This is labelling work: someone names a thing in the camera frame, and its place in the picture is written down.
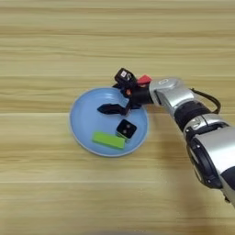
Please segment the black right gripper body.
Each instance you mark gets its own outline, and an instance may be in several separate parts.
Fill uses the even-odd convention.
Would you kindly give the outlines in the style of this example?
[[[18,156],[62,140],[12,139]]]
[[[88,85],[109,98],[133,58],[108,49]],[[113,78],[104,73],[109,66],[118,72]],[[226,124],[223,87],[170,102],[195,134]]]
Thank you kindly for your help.
[[[125,106],[126,110],[139,109],[143,105],[153,103],[148,84],[125,84],[121,88],[121,93],[128,99],[128,103]]]

